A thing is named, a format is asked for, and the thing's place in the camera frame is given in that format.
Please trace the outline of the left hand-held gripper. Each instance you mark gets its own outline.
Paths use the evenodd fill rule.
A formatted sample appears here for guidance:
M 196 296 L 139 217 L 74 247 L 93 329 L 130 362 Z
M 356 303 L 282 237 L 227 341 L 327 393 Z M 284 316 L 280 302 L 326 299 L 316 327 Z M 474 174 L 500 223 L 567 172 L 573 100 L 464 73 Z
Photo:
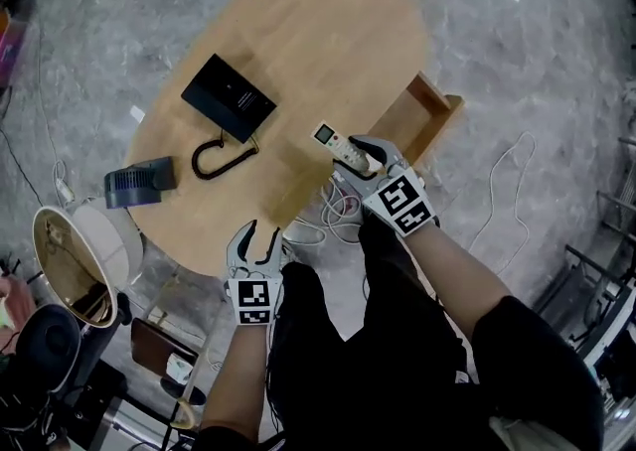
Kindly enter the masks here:
M 237 324 L 267 326 L 272 323 L 282 286 L 282 235 L 278 227 L 272 235 L 265 259 L 248 263 L 246 255 L 257 220 L 242 226 L 227 246 L 227 293 Z

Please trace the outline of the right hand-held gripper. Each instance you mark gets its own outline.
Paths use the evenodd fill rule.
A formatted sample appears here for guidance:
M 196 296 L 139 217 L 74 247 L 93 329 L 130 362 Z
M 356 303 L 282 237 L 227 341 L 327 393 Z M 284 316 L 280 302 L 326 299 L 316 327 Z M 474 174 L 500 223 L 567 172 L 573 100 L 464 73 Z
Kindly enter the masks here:
M 335 170 L 360 195 L 365 208 L 407 237 L 424 225 L 439 226 L 439 218 L 423 180 L 406 162 L 393 142 L 368 135 L 352 135 L 351 143 L 370 159 L 369 175 L 334 160 Z

